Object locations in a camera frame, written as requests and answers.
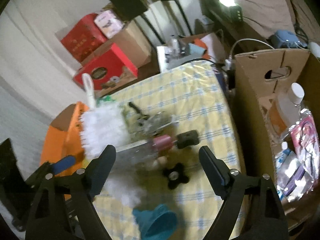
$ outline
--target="lamp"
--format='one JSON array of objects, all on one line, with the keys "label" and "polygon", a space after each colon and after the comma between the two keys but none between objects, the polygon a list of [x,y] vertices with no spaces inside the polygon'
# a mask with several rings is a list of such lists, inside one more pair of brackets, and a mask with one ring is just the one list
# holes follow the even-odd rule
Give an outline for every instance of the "lamp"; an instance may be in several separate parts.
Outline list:
[{"label": "lamp", "polygon": [[231,22],[242,22],[242,9],[235,3],[235,0],[219,0],[223,13]]}]

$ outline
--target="white fluff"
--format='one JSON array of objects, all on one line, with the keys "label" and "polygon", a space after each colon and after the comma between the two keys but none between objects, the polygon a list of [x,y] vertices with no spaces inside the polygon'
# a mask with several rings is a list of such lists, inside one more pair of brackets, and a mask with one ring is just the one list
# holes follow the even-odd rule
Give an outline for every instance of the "white fluff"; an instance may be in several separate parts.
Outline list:
[{"label": "white fluff", "polygon": [[134,174],[110,173],[104,189],[114,198],[121,201],[122,205],[134,208],[141,203],[141,198],[147,195],[135,181]]},{"label": "white fluff", "polygon": [[98,158],[109,144],[119,147],[131,143],[118,102],[106,102],[98,108],[84,112],[81,122],[81,143],[88,159]]}]

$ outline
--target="orange box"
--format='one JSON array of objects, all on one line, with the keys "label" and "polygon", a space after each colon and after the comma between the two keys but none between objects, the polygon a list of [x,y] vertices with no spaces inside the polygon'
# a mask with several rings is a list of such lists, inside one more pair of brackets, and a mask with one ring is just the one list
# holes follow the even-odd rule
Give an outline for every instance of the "orange box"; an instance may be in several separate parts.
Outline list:
[{"label": "orange box", "polygon": [[81,146],[80,122],[81,114],[89,108],[82,102],[77,102],[64,109],[50,124],[40,157],[40,165],[45,162],[55,163],[65,156],[73,155],[76,164],[60,173],[68,176],[82,167],[84,149]]}]

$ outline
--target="teal funnel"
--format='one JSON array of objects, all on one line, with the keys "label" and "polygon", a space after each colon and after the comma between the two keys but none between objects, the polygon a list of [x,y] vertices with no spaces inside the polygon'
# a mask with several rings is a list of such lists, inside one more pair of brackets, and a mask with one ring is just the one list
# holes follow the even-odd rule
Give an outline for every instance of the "teal funnel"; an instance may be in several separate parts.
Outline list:
[{"label": "teal funnel", "polygon": [[132,211],[141,233],[141,240],[167,240],[177,229],[177,215],[161,204],[153,211]]}]

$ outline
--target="light bulb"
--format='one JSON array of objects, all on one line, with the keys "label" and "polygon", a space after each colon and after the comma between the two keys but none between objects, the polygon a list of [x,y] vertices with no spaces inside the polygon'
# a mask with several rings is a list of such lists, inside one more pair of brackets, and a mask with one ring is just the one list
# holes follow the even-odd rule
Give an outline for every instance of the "light bulb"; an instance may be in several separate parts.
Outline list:
[{"label": "light bulb", "polygon": [[236,6],[235,0],[219,0],[219,2],[227,7]]}]

